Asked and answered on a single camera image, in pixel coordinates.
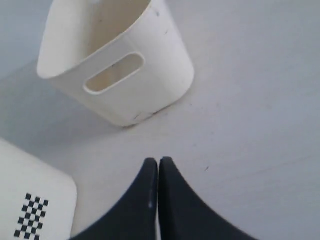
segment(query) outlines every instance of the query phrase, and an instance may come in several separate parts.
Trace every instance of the white card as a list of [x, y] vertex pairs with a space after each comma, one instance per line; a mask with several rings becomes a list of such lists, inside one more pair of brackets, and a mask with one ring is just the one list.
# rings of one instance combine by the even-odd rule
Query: white card
[[70, 238], [74, 181], [1, 139], [0, 196], [1, 240]]

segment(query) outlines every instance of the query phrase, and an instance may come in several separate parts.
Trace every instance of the black and white checkered pattern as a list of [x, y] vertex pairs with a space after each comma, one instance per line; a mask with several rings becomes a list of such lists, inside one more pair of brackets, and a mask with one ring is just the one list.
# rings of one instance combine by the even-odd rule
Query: black and white checkered pattern
[[23, 217], [19, 217], [18, 224], [20, 230], [14, 232], [14, 237], [18, 239], [40, 240], [39, 230], [43, 228], [43, 219], [46, 217], [46, 208], [49, 201], [40, 197], [33, 197], [27, 193], [26, 204], [22, 207]]

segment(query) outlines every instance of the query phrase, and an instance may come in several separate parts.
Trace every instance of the black plastic piece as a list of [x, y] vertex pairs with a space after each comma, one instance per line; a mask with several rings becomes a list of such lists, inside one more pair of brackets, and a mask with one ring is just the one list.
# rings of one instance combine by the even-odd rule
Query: black plastic piece
[[158, 165], [148, 158], [120, 201], [73, 240], [155, 240], [157, 193]]
[[170, 157], [160, 162], [158, 197], [162, 240], [254, 240], [210, 209]]

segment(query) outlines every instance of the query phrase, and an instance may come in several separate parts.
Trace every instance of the white table surface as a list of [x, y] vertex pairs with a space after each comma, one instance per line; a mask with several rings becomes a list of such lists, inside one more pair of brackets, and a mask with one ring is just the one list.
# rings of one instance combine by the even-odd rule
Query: white table surface
[[248, 234], [318, 240], [320, 1], [167, 1], [196, 69], [181, 101], [120, 129], [38, 79], [32, 62], [0, 80], [0, 137], [74, 178], [73, 234], [118, 201], [144, 158], [172, 156]]

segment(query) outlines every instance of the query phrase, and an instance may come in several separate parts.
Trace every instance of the oval handle hole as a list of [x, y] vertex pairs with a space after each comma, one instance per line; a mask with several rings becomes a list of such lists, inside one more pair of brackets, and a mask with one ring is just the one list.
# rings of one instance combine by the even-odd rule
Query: oval handle hole
[[140, 55], [135, 53], [127, 55], [97, 76], [88, 80], [85, 83], [85, 87], [95, 94], [100, 93], [138, 71], [143, 64], [144, 60]]

